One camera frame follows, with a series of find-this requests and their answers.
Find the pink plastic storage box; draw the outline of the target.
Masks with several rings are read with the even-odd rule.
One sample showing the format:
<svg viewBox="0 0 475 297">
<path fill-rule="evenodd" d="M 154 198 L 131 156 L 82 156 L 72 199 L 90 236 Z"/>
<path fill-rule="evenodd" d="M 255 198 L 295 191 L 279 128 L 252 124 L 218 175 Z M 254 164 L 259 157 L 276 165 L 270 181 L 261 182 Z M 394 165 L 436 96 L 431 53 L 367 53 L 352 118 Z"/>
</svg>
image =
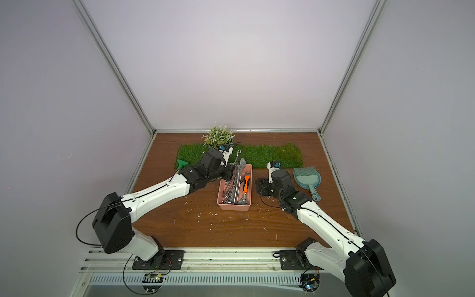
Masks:
<svg viewBox="0 0 475 297">
<path fill-rule="evenodd" d="M 246 172 L 251 173 L 251 179 L 249 180 L 249 192 L 247 193 L 247 199 L 249 201 L 248 205 L 238 205 L 238 204 L 226 204 L 226 197 L 231 189 L 233 184 L 233 180 L 227 183 L 225 180 L 221 180 L 218 188 L 218 198 L 216 203 L 220 207 L 221 210 L 235 210 L 235 211 L 248 211 L 251 206 L 252 201 L 252 174 L 253 174 L 253 166 L 251 164 L 247 164 L 245 169 L 242 172 L 242 178 L 245 176 Z M 242 198 L 242 191 L 243 191 L 244 183 L 241 180 L 240 189 L 239 189 L 239 196 L 237 201 Z"/>
</svg>

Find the large silver combination wrench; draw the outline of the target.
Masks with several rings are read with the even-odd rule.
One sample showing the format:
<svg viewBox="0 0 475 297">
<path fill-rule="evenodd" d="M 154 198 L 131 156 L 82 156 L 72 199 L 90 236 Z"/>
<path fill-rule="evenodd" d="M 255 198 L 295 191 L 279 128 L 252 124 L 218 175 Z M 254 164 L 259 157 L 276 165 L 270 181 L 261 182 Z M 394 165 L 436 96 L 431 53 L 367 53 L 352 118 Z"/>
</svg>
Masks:
<svg viewBox="0 0 475 297">
<path fill-rule="evenodd" d="M 240 156 L 241 156 L 241 150 L 237 151 L 237 156 L 235 160 L 235 173 L 233 175 L 233 184 L 231 186 L 231 189 L 226 197 L 226 204 L 234 204 L 235 203 L 235 195 L 237 191 L 237 186 L 238 186 L 238 175 L 239 175 L 239 165 L 240 165 Z"/>
</svg>

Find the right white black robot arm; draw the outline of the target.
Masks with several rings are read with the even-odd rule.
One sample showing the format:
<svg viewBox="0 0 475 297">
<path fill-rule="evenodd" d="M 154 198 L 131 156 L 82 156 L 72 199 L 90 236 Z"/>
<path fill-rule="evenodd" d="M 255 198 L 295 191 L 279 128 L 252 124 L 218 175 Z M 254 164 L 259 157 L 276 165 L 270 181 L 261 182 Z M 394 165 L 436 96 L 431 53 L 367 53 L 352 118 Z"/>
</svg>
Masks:
<svg viewBox="0 0 475 297">
<path fill-rule="evenodd" d="M 327 215 L 307 194 L 297 191 L 290 174 L 270 163 L 268 178 L 260 178 L 257 192 L 277 199 L 282 211 L 316 232 L 327 244 L 306 241 L 303 259 L 344 282 L 354 297 L 383 297 L 397 283 L 383 246 L 353 234 Z"/>
</svg>

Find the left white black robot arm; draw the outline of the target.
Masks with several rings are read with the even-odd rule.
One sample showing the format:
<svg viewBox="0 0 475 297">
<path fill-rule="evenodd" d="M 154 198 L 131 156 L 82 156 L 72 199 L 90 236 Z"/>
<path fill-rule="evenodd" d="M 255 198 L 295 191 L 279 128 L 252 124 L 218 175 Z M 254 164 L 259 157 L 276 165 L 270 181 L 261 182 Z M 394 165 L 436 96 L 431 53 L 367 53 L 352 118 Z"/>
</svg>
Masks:
<svg viewBox="0 0 475 297">
<path fill-rule="evenodd" d="M 209 149 L 199 162 L 178 170 L 156 185 L 123 196 L 107 195 L 92 222 L 101 247 L 107 254 L 127 252 L 147 265 L 163 263 L 164 251 L 158 240 L 136 230 L 132 224 L 152 210 L 205 188 L 217 179 L 228 181 L 235 166 L 229 162 L 231 146 Z"/>
</svg>

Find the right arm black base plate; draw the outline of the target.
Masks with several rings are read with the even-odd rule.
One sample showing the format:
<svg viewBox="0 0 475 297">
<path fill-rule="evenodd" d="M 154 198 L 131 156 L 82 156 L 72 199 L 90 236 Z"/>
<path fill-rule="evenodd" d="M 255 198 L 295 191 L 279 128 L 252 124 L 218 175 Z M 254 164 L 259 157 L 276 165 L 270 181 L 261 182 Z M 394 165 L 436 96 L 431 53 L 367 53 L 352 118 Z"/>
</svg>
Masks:
<svg viewBox="0 0 475 297">
<path fill-rule="evenodd" d="M 280 268 L 283 271 L 305 271 L 317 270 L 317 266 L 313 266 L 305 257 L 304 253 L 296 249 L 285 249 L 273 252 L 273 257 L 279 260 Z"/>
</svg>

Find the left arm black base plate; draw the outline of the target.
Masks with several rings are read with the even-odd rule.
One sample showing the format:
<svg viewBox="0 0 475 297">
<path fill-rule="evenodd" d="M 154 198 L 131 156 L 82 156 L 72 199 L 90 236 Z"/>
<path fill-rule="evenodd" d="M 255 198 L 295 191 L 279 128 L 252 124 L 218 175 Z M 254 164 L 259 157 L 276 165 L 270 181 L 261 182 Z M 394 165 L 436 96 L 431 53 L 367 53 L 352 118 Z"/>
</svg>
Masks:
<svg viewBox="0 0 475 297">
<path fill-rule="evenodd" d="M 184 250 L 164 249 L 148 261 L 135 257 L 132 270 L 180 270 L 184 261 L 184 254 Z"/>
</svg>

